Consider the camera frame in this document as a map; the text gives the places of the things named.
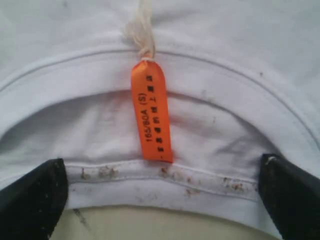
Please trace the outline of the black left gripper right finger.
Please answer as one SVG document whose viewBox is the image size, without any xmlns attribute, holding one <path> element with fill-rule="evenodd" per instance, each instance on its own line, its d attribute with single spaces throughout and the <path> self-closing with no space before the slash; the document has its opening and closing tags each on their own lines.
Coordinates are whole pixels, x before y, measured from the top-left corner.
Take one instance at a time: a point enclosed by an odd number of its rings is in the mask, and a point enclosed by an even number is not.
<svg viewBox="0 0 320 240">
<path fill-rule="evenodd" d="M 260 158 L 258 193 L 284 240 L 320 238 L 320 180 L 276 154 Z"/>
</svg>

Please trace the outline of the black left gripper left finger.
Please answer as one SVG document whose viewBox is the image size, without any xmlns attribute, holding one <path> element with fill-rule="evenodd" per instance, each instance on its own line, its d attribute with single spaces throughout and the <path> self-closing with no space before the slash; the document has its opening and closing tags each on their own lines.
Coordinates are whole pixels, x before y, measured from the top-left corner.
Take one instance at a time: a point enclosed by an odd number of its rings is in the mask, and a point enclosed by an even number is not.
<svg viewBox="0 0 320 240">
<path fill-rule="evenodd" d="M 0 238 L 48 240 L 69 194 L 63 159 L 50 159 L 0 191 Z"/>
</svg>

